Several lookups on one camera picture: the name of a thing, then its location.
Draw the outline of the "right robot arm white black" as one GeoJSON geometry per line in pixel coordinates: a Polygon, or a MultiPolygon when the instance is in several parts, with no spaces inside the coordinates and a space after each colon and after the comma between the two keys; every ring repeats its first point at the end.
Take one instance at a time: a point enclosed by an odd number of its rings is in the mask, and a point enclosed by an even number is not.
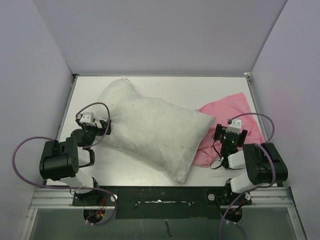
{"type": "Polygon", "coordinates": [[[235,204],[243,192],[288,179],[288,168],[273,143],[245,144],[248,131],[242,129],[242,122],[235,119],[228,124],[217,124],[213,136],[215,142],[221,143],[220,166],[226,170],[244,169],[245,173],[230,179],[230,187],[222,192],[227,204],[235,204]]]}

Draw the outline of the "pink pillow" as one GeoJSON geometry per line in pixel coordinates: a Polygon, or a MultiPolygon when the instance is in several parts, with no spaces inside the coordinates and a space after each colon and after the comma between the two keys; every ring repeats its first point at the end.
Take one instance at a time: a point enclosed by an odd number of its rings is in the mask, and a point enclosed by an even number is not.
{"type": "Polygon", "coordinates": [[[164,168],[183,184],[201,141],[215,117],[174,105],[164,99],[141,95],[129,79],[112,81],[90,112],[110,120],[110,134],[103,141],[131,151],[164,168]]]}

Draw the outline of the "pink satin rose pillowcase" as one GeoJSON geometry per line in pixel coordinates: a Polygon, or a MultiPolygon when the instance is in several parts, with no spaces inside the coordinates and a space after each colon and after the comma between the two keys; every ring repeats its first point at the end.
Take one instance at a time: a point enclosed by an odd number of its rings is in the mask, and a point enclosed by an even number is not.
{"type": "MultiPolygon", "coordinates": [[[[214,142],[217,125],[221,124],[226,126],[229,119],[243,113],[250,113],[251,109],[245,94],[240,92],[208,103],[197,111],[215,117],[215,122],[202,139],[192,163],[195,166],[208,168],[213,160],[219,158],[218,154],[222,148],[220,142],[214,142]]],[[[242,121],[242,128],[247,130],[244,143],[262,144],[265,139],[254,117],[252,115],[245,115],[240,119],[242,121]]]]}

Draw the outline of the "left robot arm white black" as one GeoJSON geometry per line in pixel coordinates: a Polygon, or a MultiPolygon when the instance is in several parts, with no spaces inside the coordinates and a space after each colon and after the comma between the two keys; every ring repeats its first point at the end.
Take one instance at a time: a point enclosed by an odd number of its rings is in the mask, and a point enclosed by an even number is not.
{"type": "Polygon", "coordinates": [[[96,137],[111,134],[111,121],[96,120],[83,114],[75,121],[80,128],[75,129],[65,141],[49,140],[45,143],[39,173],[45,180],[72,187],[78,200],[95,206],[103,200],[104,194],[98,190],[98,182],[80,168],[94,165],[94,141],[96,137]]]}

